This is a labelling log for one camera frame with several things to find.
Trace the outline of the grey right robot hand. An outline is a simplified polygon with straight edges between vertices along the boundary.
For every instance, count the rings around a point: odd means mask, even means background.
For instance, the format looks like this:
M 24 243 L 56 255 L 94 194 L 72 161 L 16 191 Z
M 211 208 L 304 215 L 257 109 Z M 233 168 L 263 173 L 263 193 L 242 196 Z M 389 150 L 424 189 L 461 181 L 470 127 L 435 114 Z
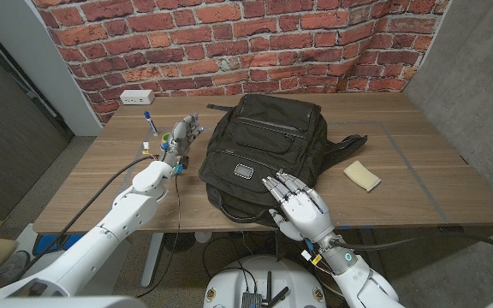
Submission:
M 276 179 L 267 176 L 262 182 L 280 205 L 282 215 L 274 209 L 269 212 L 287 237 L 318 243 L 333 233 L 328 205 L 306 183 L 286 173 L 277 173 Z

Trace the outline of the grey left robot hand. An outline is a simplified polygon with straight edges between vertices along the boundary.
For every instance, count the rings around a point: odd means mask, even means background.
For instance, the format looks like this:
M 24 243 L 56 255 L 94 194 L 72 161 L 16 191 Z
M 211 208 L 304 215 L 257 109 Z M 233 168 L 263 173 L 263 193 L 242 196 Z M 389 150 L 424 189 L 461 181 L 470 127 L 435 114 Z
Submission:
M 174 166 L 187 155 L 190 145 L 204 131 L 198 119 L 199 115 L 193 113 L 174 125 L 169 134 L 168 148 L 160 155 L 159 161 Z

